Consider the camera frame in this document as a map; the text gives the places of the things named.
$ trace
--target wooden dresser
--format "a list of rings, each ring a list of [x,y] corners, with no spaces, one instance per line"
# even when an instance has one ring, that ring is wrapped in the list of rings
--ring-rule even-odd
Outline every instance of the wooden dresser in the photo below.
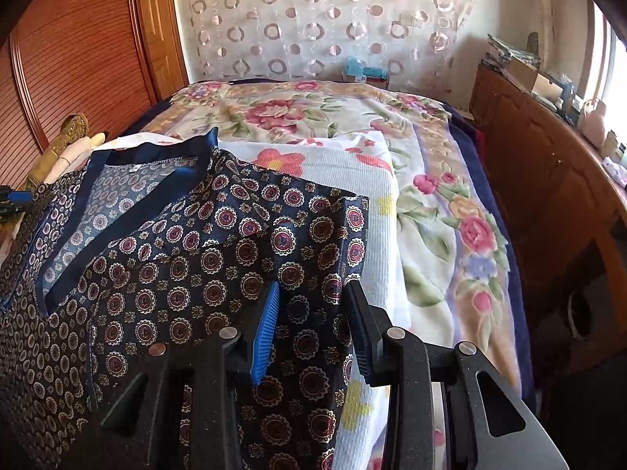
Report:
[[[581,134],[480,66],[470,110],[485,133],[485,168],[518,260],[530,331],[568,294],[607,273],[613,326],[576,348],[585,369],[627,347],[627,193]]]

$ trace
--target wall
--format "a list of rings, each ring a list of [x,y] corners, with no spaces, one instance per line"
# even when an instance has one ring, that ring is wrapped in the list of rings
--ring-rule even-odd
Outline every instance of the wall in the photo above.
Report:
[[[587,0],[556,0],[556,51],[549,70],[563,72],[579,84],[587,41]]]
[[[473,10],[457,36],[453,88],[446,102],[468,109],[488,34],[524,49],[531,32],[540,32],[535,0],[474,0]]]

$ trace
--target sheer curtain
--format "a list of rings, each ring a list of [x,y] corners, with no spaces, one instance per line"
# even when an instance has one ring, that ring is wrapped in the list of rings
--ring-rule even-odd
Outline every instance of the sheer curtain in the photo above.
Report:
[[[447,90],[473,0],[176,0],[190,81],[337,79],[349,56],[391,89]]]

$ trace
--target medallion print fabric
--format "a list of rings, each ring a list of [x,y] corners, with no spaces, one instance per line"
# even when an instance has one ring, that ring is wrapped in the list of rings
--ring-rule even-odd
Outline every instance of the medallion print fabric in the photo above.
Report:
[[[111,221],[43,298],[42,265],[76,231],[104,166],[164,154],[198,160]],[[363,221],[349,224],[356,210]],[[199,343],[236,325],[277,280],[267,376],[236,391],[243,460],[249,469],[331,468],[337,398],[352,368],[341,289],[360,277],[367,233],[368,199],[236,160],[215,133],[96,152],[84,169],[40,188],[0,271],[2,415],[52,468],[151,344]],[[187,388],[183,413],[192,402]],[[193,436],[186,422],[184,446]]]
[[[43,273],[44,295],[65,267],[96,235],[149,194],[176,168],[191,163],[192,160],[189,159],[153,163],[142,175],[136,172],[137,166],[134,164],[105,166],[93,185],[81,223]]]

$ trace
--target navy blue blanket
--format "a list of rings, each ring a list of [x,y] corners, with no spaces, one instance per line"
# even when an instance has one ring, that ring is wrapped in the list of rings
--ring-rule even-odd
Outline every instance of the navy blue blanket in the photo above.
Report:
[[[276,83],[272,80],[242,80],[234,81],[233,84],[241,83]],[[142,130],[159,113],[165,111],[170,106],[169,99],[161,101],[159,104],[149,109],[143,116],[134,122],[124,133],[123,136],[134,134]],[[451,136],[457,142],[462,157],[466,161],[470,178],[479,199],[481,199],[485,208],[494,215],[497,226],[503,233],[503,236],[509,241],[506,225],[503,222],[497,203],[494,199],[490,184],[485,176],[484,168],[477,155],[475,144],[477,142],[477,132],[471,124],[467,123],[453,108],[444,105],[446,111],[450,112],[453,117],[449,122],[449,130]],[[531,368],[531,350],[529,347],[529,330],[527,329],[527,320],[525,310],[522,303],[522,290],[520,287],[520,274],[516,265],[516,257],[513,254],[511,245],[507,246],[507,259],[509,260],[511,271],[509,276],[509,298],[512,306],[512,316],[514,324],[514,334],[516,339],[516,356],[518,356],[518,365],[520,367],[520,379],[522,383],[522,397],[529,399],[533,397],[534,380]]]

